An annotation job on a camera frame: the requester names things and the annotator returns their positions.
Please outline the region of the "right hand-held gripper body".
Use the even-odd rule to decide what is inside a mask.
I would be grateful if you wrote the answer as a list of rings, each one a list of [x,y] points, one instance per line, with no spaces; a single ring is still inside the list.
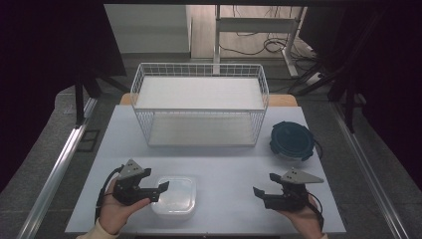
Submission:
[[[323,179],[292,168],[281,175],[282,198],[265,200],[265,207],[278,211],[300,211],[309,203],[308,183],[323,183]]]

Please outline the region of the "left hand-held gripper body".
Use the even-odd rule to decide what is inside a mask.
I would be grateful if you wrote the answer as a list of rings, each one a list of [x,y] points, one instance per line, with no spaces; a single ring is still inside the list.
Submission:
[[[122,168],[114,184],[112,196],[121,204],[132,205],[148,198],[148,188],[140,188],[139,176],[143,172],[139,164],[130,159]]]

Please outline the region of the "square clear plastic container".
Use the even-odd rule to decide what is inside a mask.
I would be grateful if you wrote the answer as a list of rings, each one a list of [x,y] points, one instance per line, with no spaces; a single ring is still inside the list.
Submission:
[[[152,211],[161,219],[187,220],[195,212],[196,181],[186,176],[162,176],[158,184],[169,182],[157,202],[152,203]]]

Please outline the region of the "round dark-lidded glass container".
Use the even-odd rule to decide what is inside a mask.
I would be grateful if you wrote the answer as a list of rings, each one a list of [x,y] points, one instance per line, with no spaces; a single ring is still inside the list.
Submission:
[[[306,161],[314,155],[315,144],[313,134],[304,125],[293,121],[273,125],[270,149],[279,157]]]

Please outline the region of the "white wire rack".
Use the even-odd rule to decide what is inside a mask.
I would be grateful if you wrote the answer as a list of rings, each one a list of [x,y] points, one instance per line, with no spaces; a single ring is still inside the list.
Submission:
[[[130,103],[150,146],[253,146],[269,88],[259,64],[142,63]]]

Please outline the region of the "person's left hand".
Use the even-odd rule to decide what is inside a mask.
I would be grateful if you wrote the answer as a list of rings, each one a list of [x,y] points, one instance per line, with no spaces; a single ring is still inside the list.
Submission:
[[[149,198],[144,198],[129,206],[121,204],[112,196],[115,182],[116,179],[114,178],[103,196],[103,203],[99,216],[101,227],[105,232],[111,235],[117,235],[133,213],[150,203]]]

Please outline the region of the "person's right hand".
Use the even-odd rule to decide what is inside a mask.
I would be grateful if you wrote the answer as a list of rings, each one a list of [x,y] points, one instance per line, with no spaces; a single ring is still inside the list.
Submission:
[[[319,227],[317,215],[307,206],[301,211],[280,211],[280,214],[286,216],[305,239],[319,239],[324,234]]]

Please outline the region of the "black floor plate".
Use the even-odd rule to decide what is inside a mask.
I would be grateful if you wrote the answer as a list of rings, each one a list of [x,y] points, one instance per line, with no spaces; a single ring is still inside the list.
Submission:
[[[78,144],[78,152],[92,152],[98,142],[100,131],[98,129],[86,130]]]

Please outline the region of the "wooden table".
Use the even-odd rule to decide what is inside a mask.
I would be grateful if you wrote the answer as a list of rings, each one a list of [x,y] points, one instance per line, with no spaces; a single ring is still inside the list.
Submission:
[[[124,106],[130,105],[130,94],[124,94],[120,99],[120,104]],[[292,95],[269,95],[270,107],[297,107],[298,103]]]

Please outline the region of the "black stand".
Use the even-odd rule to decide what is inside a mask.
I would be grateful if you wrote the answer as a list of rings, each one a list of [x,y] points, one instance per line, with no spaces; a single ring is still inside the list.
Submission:
[[[327,93],[330,102],[345,97],[345,124],[351,132],[355,79],[358,57],[379,20],[379,11],[368,7],[309,7],[299,33],[316,52],[316,64],[301,80],[308,81],[311,74],[321,72],[322,77],[310,86],[295,91],[294,84],[289,92],[304,96],[328,83],[333,83]]]
[[[97,69],[79,72],[75,77],[76,128],[82,126],[87,118],[85,116],[87,110],[84,105],[84,92],[87,92],[88,95],[95,100],[102,94],[102,90],[97,82],[97,79],[101,79],[123,93],[129,92],[129,88],[127,86]]]

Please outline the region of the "white power strip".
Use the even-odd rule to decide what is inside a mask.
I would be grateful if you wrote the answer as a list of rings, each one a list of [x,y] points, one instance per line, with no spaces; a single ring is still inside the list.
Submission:
[[[320,72],[316,72],[313,74],[308,80],[306,80],[306,85],[310,86],[316,82],[318,82],[323,77],[323,74]]]

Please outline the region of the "white cabinet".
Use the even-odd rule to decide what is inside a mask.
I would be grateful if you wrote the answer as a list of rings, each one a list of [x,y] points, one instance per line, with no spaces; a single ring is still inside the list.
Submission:
[[[119,50],[124,54],[187,54],[191,15],[186,5],[105,4]]]

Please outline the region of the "aluminium rail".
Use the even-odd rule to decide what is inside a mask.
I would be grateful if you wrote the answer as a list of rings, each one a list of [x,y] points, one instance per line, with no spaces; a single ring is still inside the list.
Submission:
[[[341,105],[338,103],[329,105],[393,237],[395,239],[410,239],[395,206],[376,176],[357,137],[347,127]]]
[[[26,221],[21,227],[17,235],[17,239],[35,239],[48,208],[50,207],[71,163],[73,155],[76,152],[77,146],[86,131],[87,124],[90,121],[97,102],[98,101],[96,99],[89,98],[84,105],[83,120],[80,125],[75,126],[72,129],[56,160],[56,163],[54,164],[42,190],[40,191],[39,196],[27,216]]]

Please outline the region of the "white desk frame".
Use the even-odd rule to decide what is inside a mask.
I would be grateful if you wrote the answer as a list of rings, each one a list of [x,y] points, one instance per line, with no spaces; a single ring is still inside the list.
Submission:
[[[292,47],[296,39],[305,8],[300,7],[294,18],[236,18],[221,17],[221,6],[215,6],[215,40],[213,63],[220,63],[221,33],[280,33],[287,34],[286,46],[281,52],[292,78],[299,76],[292,57]]]

